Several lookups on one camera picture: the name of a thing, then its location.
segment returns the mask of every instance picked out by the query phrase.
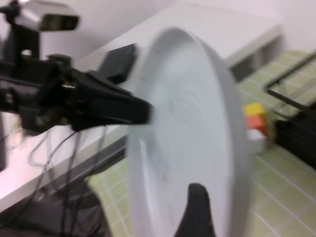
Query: camera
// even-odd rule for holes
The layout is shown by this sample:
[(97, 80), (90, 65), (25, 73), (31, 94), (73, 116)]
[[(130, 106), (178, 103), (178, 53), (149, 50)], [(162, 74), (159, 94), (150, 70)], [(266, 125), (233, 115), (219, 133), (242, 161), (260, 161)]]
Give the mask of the camera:
[(63, 3), (29, 0), (20, 2), (15, 24), (37, 32), (73, 31), (79, 16)]

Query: black metal rack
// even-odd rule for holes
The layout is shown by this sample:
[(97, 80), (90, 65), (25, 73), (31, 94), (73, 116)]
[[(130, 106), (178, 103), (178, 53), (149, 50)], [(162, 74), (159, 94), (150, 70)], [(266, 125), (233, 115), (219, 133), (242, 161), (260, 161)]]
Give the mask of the black metal rack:
[[(316, 75), (290, 95), (287, 94), (286, 83), (290, 76), (298, 73), (304, 66), (315, 63), (313, 62), (315, 59), (316, 52), (265, 86), (269, 95), (280, 100), (280, 103), (273, 108), (274, 113), (279, 116), (275, 122), (275, 142), (314, 169), (316, 169), (316, 92), (312, 101), (306, 105), (298, 102), (296, 98), (316, 86)], [(291, 114), (290, 107), (295, 108), (294, 114)]]

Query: black mount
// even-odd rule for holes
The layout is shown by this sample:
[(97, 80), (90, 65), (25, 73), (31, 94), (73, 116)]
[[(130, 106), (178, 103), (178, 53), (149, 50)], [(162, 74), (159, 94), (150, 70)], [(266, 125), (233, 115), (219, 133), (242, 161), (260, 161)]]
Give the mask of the black mount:
[[(10, 33), (0, 61), (0, 111), (17, 113), (32, 134), (55, 125), (74, 131), (109, 124), (145, 124), (151, 105), (95, 71), (72, 68), (71, 58), (40, 60), (40, 33), (15, 24), (17, 1), (6, 14)], [(23, 55), (28, 50), (30, 55)]]

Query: yellow block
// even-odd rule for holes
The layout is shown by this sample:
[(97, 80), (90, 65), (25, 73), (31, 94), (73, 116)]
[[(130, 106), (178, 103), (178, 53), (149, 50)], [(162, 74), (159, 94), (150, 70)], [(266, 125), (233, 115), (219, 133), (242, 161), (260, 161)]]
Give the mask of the yellow block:
[(260, 103), (253, 103), (243, 107), (245, 116), (264, 115), (265, 111)]

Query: white wall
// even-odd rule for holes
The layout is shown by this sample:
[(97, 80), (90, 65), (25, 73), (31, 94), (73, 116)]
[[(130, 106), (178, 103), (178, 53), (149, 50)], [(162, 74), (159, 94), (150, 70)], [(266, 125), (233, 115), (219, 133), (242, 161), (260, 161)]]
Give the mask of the white wall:
[(285, 49), (316, 49), (316, 0), (185, 0), (280, 20)]
[(182, 0), (259, 16), (277, 18), (274, 0)]
[[(43, 34), (43, 54), (84, 57), (165, 7), (169, 0), (53, 0), (65, 2), (82, 16), (75, 32)], [(5, 5), (8, 0), (0, 0)], [(0, 35), (6, 23), (0, 21)]]
[(316, 1), (274, 0), (284, 25), (285, 45), (306, 52), (316, 49)]

